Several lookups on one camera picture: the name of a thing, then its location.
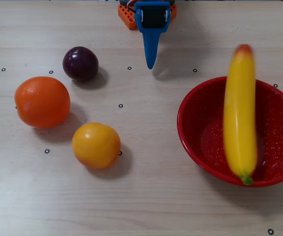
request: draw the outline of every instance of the toy fruit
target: toy fruit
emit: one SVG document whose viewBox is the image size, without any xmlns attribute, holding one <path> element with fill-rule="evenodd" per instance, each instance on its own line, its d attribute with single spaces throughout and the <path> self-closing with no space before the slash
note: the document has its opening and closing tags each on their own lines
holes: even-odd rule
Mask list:
<svg viewBox="0 0 283 236">
<path fill-rule="evenodd" d="M 255 63 L 249 45 L 240 45 L 226 80 L 224 144 L 233 173 L 251 185 L 257 163 L 255 129 Z"/>
<path fill-rule="evenodd" d="M 72 147 L 74 155 L 83 165 L 101 169 L 116 160 L 121 141 L 117 132 L 110 126 L 91 122 L 76 130 Z"/>
<path fill-rule="evenodd" d="M 50 128 L 67 117 L 70 98 L 57 79 L 40 76 L 23 82 L 15 92 L 19 118 L 35 128 Z"/>
<path fill-rule="evenodd" d="M 73 80 L 88 81 L 98 73 L 98 68 L 96 55 L 85 47 L 72 48 L 63 59 L 63 69 Z"/>
</svg>

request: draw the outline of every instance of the bowl rim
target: bowl rim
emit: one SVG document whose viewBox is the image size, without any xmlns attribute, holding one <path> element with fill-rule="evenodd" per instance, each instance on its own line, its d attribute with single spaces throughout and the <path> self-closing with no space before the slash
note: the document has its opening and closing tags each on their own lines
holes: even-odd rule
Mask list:
<svg viewBox="0 0 283 236">
<path fill-rule="evenodd" d="M 202 162 L 194 153 L 194 151 L 191 149 L 191 147 L 189 146 L 188 142 L 185 139 L 184 136 L 184 132 L 183 132 L 183 114 L 184 114 L 184 110 L 185 107 L 189 101 L 189 99 L 201 88 L 203 88 L 206 85 L 209 85 L 211 83 L 216 83 L 219 81 L 225 81 L 226 80 L 226 76 L 222 76 L 222 77 L 217 77 L 214 79 L 210 79 L 207 80 L 199 85 L 197 85 L 195 88 L 193 88 L 183 99 L 178 114 L 177 114 L 177 132 L 179 134 L 179 138 L 181 140 L 181 143 L 183 145 L 183 147 L 185 148 L 186 152 L 188 153 L 188 155 L 192 158 L 193 161 L 196 162 L 196 164 L 198 164 L 203 170 L 207 171 L 209 174 L 211 174 L 212 176 L 221 179 L 225 182 L 228 183 L 232 183 L 232 184 L 236 184 L 236 185 L 240 185 L 240 186 L 246 186 L 244 185 L 239 179 L 237 178 L 233 178 L 233 177 L 228 177 L 225 176 L 223 174 L 221 174 L 220 172 L 212 169 L 211 167 L 209 167 L 208 165 L 206 165 L 204 162 Z M 263 86 L 269 88 L 270 90 L 273 90 L 275 93 L 278 93 L 278 95 L 280 95 L 283 98 L 283 92 L 281 92 L 279 89 L 275 88 L 274 86 L 260 81 L 260 80 L 256 80 L 257 83 L 261 83 Z M 254 181 L 253 184 L 251 185 L 251 187 L 264 187 L 264 186 L 269 186 L 269 185 L 273 185 L 273 184 L 277 184 L 283 181 L 283 175 L 270 179 L 270 180 L 265 180 L 265 181 Z"/>
</svg>

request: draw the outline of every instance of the orange robot part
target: orange robot part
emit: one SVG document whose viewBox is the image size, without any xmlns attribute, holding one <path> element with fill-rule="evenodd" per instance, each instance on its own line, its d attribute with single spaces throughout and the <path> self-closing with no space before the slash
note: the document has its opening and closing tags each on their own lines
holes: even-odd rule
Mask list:
<svg viewBox="0 0 283 236">
<path fill-rule="evenodd" d="M 171 21 L 176 17 L 176 5 L 173 4 L 170 6 L 170 11 L 171 11 Z M 135 16 L 134 12 L 131 10 L 127 9 L 127 7 L 119 5 L 117 8 L 118 15 L 122 19 L 122 21 L 126 24 L 128 29 L 134 30 L 137 28 L 137 25 L 135 24 Z"/>
</svg>

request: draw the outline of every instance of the wooden table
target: wooden table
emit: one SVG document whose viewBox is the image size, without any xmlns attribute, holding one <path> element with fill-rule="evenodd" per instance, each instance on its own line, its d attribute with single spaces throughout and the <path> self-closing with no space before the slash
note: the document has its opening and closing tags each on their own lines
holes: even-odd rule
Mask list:
<svg viewBox="0 0 283 236">
<path fill-rule="evenodd" d="M 0 236 L 283 236 L 283 183 L 250 189 L 211 177 L 176 129 L 184 96 L 225 75 L 238 44 L 254 47 L 258 79 L 283 91 L 283 2 L 177 7 L 148 70 L 142 35 L 117 3 L 0 2 Z M 95 52 L 98 82 L 65 75 L 74 46 Z M 19 120 L 13 96 L 41 75 L 62 81 L 72 106 L 63 124 L 37 131 Z M 73 155 L 71 138 L 90 121 L 121 137 L 108 170 L 88 171 Z"/>
</svg>

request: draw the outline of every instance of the banana tip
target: banana tip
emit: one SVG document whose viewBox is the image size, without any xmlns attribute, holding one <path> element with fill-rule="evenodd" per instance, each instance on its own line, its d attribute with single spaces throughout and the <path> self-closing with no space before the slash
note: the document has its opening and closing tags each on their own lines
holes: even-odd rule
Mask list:
<svg viewBox="0 0 283 236">
<path fill-rule="evenodd" d="M 248 44 L 241 44 L 235 49 L 235 54 L 237 53 L 250 53 L 253 54 L 253 50 Z"/>
</svg>

